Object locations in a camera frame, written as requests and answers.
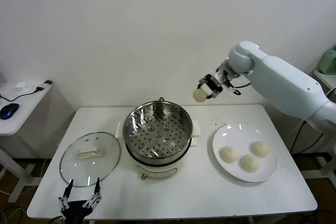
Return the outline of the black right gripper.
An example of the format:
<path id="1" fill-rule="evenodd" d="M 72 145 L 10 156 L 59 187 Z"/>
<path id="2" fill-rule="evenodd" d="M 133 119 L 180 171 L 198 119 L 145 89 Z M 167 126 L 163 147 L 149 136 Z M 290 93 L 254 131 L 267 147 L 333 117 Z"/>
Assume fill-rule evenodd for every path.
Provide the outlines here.
<path id="1" fill-rule="evenodd" d="M 215 80 L 211 74 L 207 74 L 199 81 L 198 88 L 211 89 L 211 91 L 208 92 L 207 99 L 214 99 L 223 91 L 221 84 L 218 84 L 217 80 Z"/>

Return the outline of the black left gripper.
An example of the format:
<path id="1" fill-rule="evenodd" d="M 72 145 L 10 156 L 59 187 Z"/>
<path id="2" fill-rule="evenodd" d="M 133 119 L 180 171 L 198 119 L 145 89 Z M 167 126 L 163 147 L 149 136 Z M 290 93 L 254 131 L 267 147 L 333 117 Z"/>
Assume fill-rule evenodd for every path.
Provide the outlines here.
<path id="1" fill-rule="evenodd" d="M 73 186 L 73 179 L 69 181 L 68 186 L 65 188 L 62 197 L 59 197 L 61 206 L 61 214 L 65 218 L 65 224 L 82 224 L 86 216 L 92 213 L 92 208 L 96 208 L 102 199 L 100 194 L 100 178 L 97 178 L 93 195 L 87 201 L 71 201 L 68 202 Z"/>

